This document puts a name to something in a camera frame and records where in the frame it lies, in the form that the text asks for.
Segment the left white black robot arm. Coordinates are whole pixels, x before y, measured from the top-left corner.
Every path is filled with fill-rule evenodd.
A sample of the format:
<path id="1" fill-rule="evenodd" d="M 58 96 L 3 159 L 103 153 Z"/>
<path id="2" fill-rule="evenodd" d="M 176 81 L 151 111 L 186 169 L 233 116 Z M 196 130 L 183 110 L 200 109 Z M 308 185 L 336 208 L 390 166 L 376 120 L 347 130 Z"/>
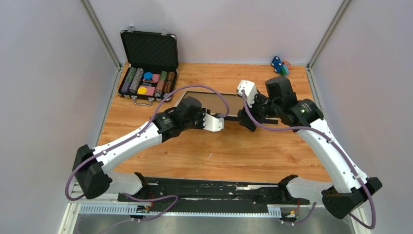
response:
<path id="1" fill-rule="evenodd" d="M 94 199 L 109 190 L 129 193 L 137 201 L 149 196 L 148 186 L 138 178 L 113 172 L 122 163 L 140 151 L 178 137 L 188 129 L 220 130 L 221 118 L 202 108 L 200 101 L 188 97 L 176 107 L 156 113 L 143 126 L 106 145 L 90 148 L 87 144 L 78 148 L 72 174 L 83 194 L 80 198 Z"/>

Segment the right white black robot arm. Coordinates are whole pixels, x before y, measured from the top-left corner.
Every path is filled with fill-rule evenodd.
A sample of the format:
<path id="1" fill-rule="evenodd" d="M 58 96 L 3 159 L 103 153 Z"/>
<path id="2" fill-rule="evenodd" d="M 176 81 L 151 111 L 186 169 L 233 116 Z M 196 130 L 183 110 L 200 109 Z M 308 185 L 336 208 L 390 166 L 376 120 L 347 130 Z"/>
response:
<path id="1" fill-rule="evenodd" d="M 241 124 L 251 131 L 263 126 L 267 117 L 275 117 L 284 124 L 284 130 L 297 133 L 326 169 L 331 183 L 303 179 L 290 175 L 281 181 L 278 197 L 283 203 L 303 198 L 321 203 L 338 219 L 352 214 L 382 187 L 377 177 L 367 176 L 350 159 L 330 131 L 323 113 L 310 99 L 298 100 L 290 80 L 271 78 L 265 82 L 263 95 L 255 83 L 242 80 L 237 94 L 243 100 L 238 112 Z"/>

